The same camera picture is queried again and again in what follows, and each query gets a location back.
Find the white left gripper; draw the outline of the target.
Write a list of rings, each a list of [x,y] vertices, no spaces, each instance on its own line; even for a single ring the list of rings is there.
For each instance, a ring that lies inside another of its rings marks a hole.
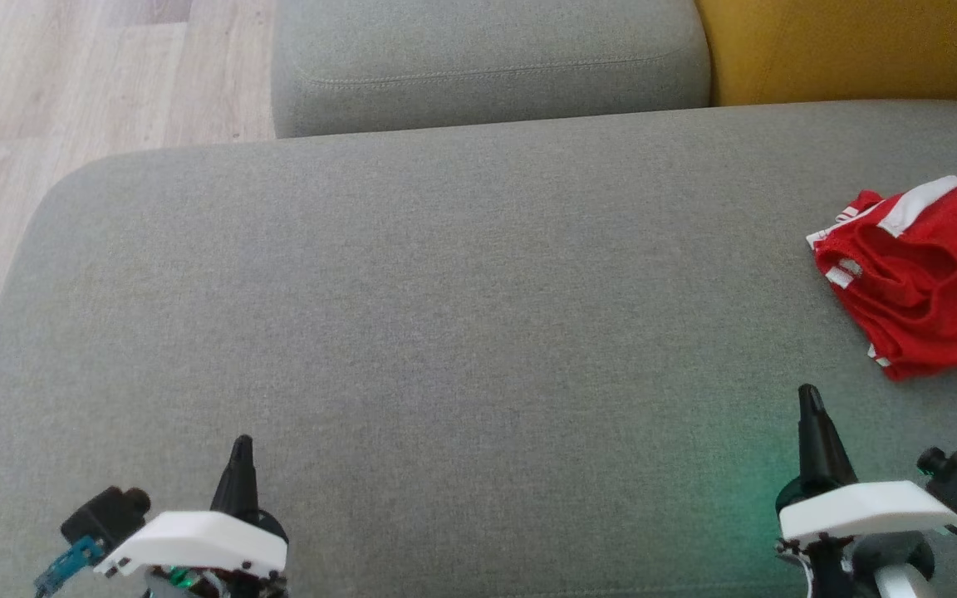
[[[259,507],[250,435],[234,440],[210,510],[157,515],[96,574],[140,576],[140,598],[288,598],[287,535]]]

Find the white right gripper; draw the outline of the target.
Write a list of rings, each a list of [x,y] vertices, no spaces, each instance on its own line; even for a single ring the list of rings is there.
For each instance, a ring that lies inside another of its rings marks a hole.
[[[957,514],[911,481],[857,483],[820,391],[802,384],[798,401],[798,481],[831,491],[778,510],[776,554],[802,569],[802,598],[938,598],[925,534],[957,535]]]

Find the red white sports jersey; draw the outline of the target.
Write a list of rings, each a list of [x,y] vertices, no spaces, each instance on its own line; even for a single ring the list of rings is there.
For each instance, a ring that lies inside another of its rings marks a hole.
[[[858,194],[807,236],[814,265],[894,381],[957,368],[957,177]]]

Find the wide grey sofa chaise cushion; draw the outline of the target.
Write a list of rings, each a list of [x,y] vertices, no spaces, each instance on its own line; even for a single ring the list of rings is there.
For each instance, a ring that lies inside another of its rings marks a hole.
[[[315,598],[802,598],[819,387],[862,480],[957,449],[806,235],[957,175],[957,103],[756,105],[132,153],[0,298],[0,598],[107,486],[206,508],[237,436]]]

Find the large yellow sofa backrest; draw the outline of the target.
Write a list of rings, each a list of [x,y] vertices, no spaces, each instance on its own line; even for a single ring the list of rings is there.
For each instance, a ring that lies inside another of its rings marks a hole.
[[[957,0],[695,0],[716,105],[957,100]]]

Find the grey sofa seat cushion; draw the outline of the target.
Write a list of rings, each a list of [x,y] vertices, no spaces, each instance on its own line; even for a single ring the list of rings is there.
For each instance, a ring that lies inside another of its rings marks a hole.
[[[711,103],[694,0],[277,0],[279,139]]]

